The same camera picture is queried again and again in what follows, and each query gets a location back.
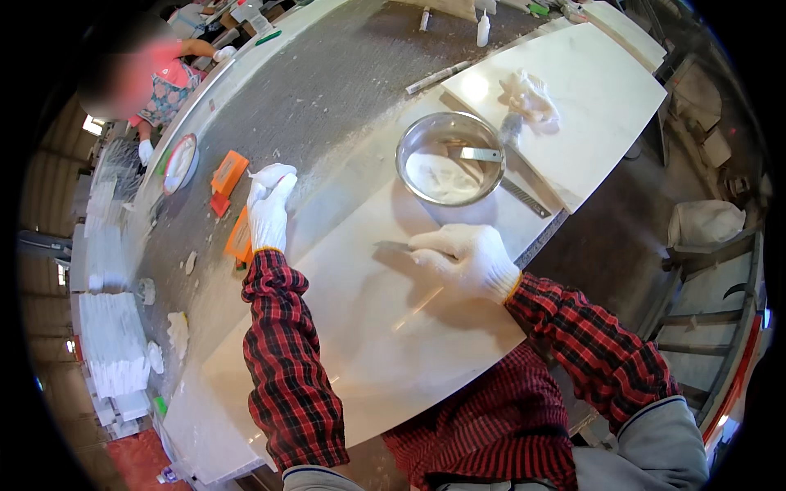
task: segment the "work glove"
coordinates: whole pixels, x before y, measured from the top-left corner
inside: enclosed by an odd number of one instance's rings
[[[234,49],[232,46],[224,46],[223,48],[213,53],[213,59],[215,60],[216,63],[221,63],[224,60],[229,60],[230,58],[234,57],[236,54],[237,54],[237,49]]]
[[[416,264],[466,298],[502,304],[519,283],[519,268],[499,232],[488,225],[445,225],[412,237],[409,246]]]
[[[142,161],[142,166],[147,167],[152,157],[152,144],[150,140],[142,140],[139,142],[139,159]]]
[[[295,187],[297,169],[274,163],[256,174],[248,192],[248,225],[251,228],[251,246],[254,252],[262,249],[277,249],[281,253],[287,247],[287,203]]]

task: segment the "metal bowl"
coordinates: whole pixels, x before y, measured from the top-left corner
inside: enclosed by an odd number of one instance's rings
[[[502,162],[479,162],[483,170],[483,184],[478,193],[468,200],[455,203],[446,203],[427,195],[412,183],[406,173],[406,161],[413,153],[423,147],[450,140],[462,140],[466,146],[476,148],[495,148],[502,154]],[[494,130],[475,116],[465,112],[435,112],[417,120],[401,136],[395,150],[395,169],[404,186],[421,200],[443,207],[465,207],[482,200],[499,186],[505,174],[505,147]]]

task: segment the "plaid arm sleeve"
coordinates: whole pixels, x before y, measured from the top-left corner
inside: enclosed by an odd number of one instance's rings
[[[279,471],[349,463],[341,400],[319,362],[319,339],[303,301],[307,289],[306,277],[271,249],[256,253],[243,282],[253,320],[243,341],[255,387],[248,409]]]
[[[574,288],[523,273],[505,307],[534,326],[533,337],[551,342],[575,396],[597,409],[613,434],[639,409],[680,394],[657,345],[643,343]]]

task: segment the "white powder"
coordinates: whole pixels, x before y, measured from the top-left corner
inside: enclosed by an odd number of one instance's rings
[[[477,161],[451,159],[440,148],[414,153],[406,161],[406,174],[423,194],[445,203],[460,203],[475,196],[483,184]]]

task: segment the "metal ruler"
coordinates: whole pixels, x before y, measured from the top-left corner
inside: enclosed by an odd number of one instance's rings
[[[500,183],[502,188],[513,195],[517,200],[526,204],[532,211],[534,211],[540,218],[546,218],[551,216],[551,212],[546,210],[544,207],[541,206],[540,203],[535,201],[535,199],[528,195],[526,191],[521,189],[517,186],[513,181],[510,179],[503,177],[502,182]]]

